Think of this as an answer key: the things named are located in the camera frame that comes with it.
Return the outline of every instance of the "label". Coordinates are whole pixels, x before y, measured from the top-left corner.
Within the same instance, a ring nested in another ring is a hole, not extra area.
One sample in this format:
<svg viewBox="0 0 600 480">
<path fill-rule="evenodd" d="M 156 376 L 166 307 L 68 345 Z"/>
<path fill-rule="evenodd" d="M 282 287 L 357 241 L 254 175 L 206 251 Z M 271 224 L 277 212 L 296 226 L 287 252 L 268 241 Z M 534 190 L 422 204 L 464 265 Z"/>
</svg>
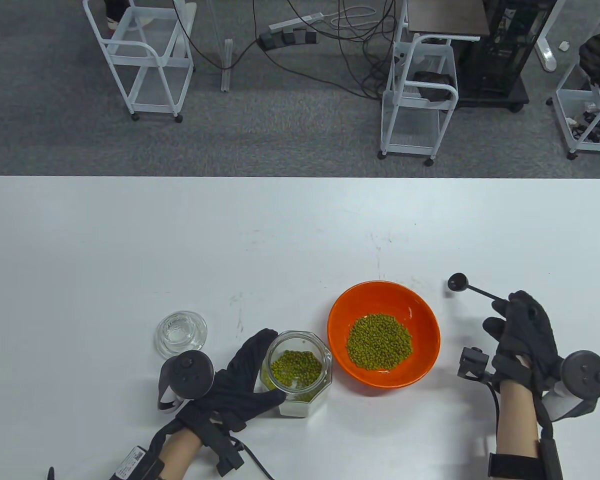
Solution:
<svg viewBox="0 0 600 480">
<path fill-rule="evenodd" d="M 117 467 L 115 476 L 120 480 L 127 480 L 144 456 L 145 452 L 142 450 L 142 448 L 139 446 L 134 446 L 133 450 L 131 450 L 131 453 L 129 453 L 129 455 L 122 460 L 120 466 Z"/>
</svg>

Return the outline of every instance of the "orange bowl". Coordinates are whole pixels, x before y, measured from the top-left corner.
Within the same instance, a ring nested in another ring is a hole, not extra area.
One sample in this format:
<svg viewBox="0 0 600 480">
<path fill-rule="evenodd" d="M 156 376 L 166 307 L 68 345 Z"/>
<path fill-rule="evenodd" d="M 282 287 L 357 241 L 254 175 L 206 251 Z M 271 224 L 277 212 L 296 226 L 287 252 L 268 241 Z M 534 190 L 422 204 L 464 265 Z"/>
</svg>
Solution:
<svg viewBox="0 0 600 480">
<path fill-rule="evenodd" d="M 394 370 L 364 370 L 349 358 L 351 329 L 356 320 L 369 314 L 390 315 L 409 329 L 413 352 Z M 340 366 L 363 384 L 380 389 L 418 382 L 430 372 L 440 353 L 440 327 L 433 311 L 414 291 L 391 281 L 358 283 L 340 295 L 329 313 L 327 333 Z"/>
</svg>

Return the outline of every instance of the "caster wheel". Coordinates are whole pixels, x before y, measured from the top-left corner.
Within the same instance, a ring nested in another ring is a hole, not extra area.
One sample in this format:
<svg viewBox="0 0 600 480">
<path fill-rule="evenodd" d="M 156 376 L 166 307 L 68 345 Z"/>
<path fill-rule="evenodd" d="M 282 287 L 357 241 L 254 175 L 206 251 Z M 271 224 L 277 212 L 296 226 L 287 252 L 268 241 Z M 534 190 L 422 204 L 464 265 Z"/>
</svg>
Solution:
<svg viewBox="0 0 600 480">
<path fill-rule="evenodd" d="M 522 107 L 524 107 L 524 103 L 511 103 L 508 107 L 506 107 L 512 114 L 517 114 Z"/>
</svg>

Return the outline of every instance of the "black spoon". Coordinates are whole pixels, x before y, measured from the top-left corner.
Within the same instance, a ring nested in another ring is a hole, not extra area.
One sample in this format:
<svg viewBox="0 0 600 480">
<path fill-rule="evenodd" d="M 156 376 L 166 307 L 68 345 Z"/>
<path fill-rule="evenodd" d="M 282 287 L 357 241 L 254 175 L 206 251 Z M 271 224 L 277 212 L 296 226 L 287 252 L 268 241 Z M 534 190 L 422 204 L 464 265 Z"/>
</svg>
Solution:
<svg viewBox="0 0 600 480">
<path fill-rule="evenodd" d="M 449 290 L 453 292 L 464 292 L 465 290 L 473 290 L 474 292 L 478 292 L 480 295 L 484 295 L 485 297 L 489 297 L 492 300 L 500 300 L 504 302 L 505 300 L 496 297 L 496 295 L 492 295 L 489 292 L 485 292 L 484 290 L 480 290 L 480 288 L 476 288 L 475 286 L 469 285 L 469 280 L 467 279 L 467 275 L 464 273 L 454 273 L 449 277 L 449 280 L 446 282 L 446 286 L 449 287 Z"/>
</svg>

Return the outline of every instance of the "human hand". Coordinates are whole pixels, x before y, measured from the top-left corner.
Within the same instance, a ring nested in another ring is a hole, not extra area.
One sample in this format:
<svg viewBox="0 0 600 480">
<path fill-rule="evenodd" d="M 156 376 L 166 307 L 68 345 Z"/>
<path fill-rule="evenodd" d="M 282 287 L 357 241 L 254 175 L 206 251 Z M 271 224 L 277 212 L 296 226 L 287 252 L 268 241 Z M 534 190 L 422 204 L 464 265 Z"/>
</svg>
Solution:
<svg viewBox="0 0 600 480">
<path fill-rule="evenodd" d="M 262 361 L 278 332 L 262 329 L 238 350 L 226 369 L 215 373 L 213 386 L 202 398 L 190 400 L 176 415 L 185 420 L 196 410 L 210 414 L 227 434 L 239 432 L 246 422 L 277 407 L 286 398 L 281 390 L 254 393 Z"/>
<path fill-rule="evenodd" d="M 482 323 L 483 329 L 498 341 L 496 354 L 531 367 L 537 390 L 547 389 L 547 380 L 556 377 L 560 357 L 545 309 L 522 290 L 510 294 L 508 301 L 495 300 L 491 306 L 506 318 L 489 317 Z M 501 379 L 507 377 L 506 373 L 499 374 Z"/>
</svg>

